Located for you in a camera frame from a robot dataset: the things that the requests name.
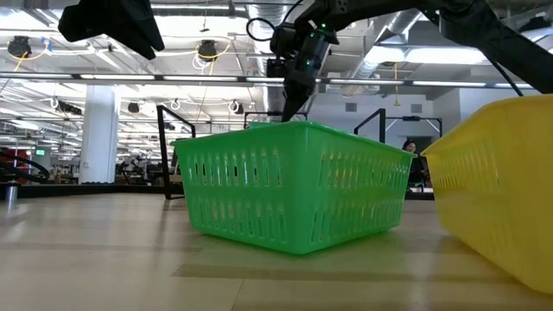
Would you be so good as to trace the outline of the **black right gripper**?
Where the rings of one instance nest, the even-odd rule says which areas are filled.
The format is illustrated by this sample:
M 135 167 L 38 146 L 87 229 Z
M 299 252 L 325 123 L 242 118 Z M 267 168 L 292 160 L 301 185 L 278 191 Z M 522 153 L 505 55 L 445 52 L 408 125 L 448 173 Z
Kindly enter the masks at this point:
M 292 23 L 276 27 L 270 40 L 274 58 L 286 60 L 288 72 L 284 78 L 285 104 L 282 122 L 288 122 L 309 100 L 316 78 L 322 68 L 331 45 L 339 43 L 336 31 L 325 23 L 303 25 Z

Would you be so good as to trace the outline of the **green plastic slotted basket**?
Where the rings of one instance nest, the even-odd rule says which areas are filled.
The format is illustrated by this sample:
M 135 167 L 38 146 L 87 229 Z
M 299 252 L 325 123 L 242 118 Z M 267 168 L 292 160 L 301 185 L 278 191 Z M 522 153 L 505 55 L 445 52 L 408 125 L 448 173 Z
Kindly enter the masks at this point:
M 412 154 L 313 122 L 176 141 L 192 227 L 290 254 L 387 232 Z

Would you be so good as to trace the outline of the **yellow plastic slotted basket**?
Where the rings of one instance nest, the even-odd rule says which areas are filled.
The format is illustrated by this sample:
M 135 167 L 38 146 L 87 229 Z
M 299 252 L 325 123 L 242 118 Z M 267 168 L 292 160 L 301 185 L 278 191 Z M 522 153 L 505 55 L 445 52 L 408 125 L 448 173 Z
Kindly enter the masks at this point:
M 553 295 L 553 94 L 483 105 L 422 155 L 442 227 Z

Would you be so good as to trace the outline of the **long ceiling light bar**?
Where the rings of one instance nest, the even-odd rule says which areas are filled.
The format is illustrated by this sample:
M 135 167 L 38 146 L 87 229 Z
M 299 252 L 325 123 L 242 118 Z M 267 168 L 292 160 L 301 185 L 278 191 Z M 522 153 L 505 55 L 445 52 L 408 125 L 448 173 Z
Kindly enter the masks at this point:
M 220 75 L 148 75 L 95 73 L 19 73 L 0 72 L 0 79 L 25 79 L 80 84 L 191 85 L 191 86 L 283 86 L 284 78 Z M 328 86 L 406 86 L 507 89 L 508 83 L 473 81 L 435 81 L 411 79 L 332 79 L 318 78 L 318 85 Z

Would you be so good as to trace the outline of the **person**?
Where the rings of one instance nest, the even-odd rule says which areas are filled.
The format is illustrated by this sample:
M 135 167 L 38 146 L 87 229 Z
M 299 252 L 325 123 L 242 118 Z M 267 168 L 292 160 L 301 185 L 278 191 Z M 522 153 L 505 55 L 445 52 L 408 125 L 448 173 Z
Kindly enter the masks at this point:
M 407 139 L 403 144 L 402 150 L 416 156 L 411 161 L 408 186 L 425 187 L 429 180 L 429 171 L 425 159 L 416 152 L 416 143 Z

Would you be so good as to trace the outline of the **silver metal cylinder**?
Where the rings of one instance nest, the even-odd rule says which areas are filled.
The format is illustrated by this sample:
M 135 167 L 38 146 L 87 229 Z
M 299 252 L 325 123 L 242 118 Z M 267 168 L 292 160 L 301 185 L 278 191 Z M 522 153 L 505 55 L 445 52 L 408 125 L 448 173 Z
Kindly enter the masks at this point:
M 16 181 L 10 181 L 6 184 L 5 201 L 8 206 L 16 204 L 19 187 L 20 184 Z

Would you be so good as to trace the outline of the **black background station frame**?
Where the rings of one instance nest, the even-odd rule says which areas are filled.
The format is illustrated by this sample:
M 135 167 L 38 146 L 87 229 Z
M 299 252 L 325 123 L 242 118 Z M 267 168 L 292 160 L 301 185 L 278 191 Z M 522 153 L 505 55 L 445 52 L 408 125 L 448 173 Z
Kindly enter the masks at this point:
M 260 121 L 249 121 L 249 116 L 262 116 L 265 119 L 268 119 L 268 124 L 273 123 L 274 121 L 281 122 L 283 114 L 280 111 L 246 111 L 243 115 L 243 129 L 250 129 L 250 127 L 256 127 L 260 124 Z
M 438 117 L 387 117 L 385 125 L 388 144 L 401 149 L 410 139 L 419 155 L 444 134 L 443 121 Z

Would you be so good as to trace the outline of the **wide silver ceiling duct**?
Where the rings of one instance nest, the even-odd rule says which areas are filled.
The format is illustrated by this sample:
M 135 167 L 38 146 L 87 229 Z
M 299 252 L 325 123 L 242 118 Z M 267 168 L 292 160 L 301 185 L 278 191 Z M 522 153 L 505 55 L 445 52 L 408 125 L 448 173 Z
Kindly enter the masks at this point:
M 257 59 L 257 70 L 262 77 L 267 74 L 267 60 L 270 58 L 270 39 L 273 26 L 279 25 L 288 13 L 290 4 L 251 4 L 247 6 L 250 19 L 254 19 L 247 30 L 255 37 L 254 49 L 261 57 Z M 262 86 L 263 104 L 266 111 L 282 112 L 284 95 L 281 86 Z

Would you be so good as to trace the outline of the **slanted silver ceiling duct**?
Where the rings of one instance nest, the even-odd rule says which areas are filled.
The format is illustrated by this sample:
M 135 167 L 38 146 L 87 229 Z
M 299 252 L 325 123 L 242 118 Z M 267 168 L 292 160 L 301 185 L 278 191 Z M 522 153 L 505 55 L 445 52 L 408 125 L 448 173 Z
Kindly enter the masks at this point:
M 410 9 L 368 19 L 361 59 L 346 77 L 370 79 L 382 63 L 402 62 L 404 51 L 399 45 L 408 41 L 410 29 L 421 16 L 420 10 Z

